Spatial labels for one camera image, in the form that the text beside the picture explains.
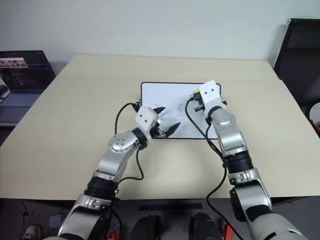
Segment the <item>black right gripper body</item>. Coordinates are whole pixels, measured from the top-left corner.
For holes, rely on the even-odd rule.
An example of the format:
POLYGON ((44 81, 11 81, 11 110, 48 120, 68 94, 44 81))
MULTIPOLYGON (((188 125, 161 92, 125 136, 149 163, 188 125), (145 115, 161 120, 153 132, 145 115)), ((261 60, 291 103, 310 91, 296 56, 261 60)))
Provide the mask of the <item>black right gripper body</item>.
POLYGON ((205 109, 202 96, 199 92, 194 93, 189 99, 191 102, 195 102, 194 111, 199 112, 205 109))

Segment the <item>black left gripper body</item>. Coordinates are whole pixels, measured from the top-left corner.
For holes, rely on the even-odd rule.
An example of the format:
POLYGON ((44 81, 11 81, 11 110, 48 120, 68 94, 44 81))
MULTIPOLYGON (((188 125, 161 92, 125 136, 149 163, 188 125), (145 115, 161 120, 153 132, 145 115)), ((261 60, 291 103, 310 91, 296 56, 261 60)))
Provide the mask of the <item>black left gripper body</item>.
POLYGON ((149 134, 152 139, 166 139, 167 134, 166 132, 161 128, 162 120, 160 117, 158 117, 151 125, 149 134))

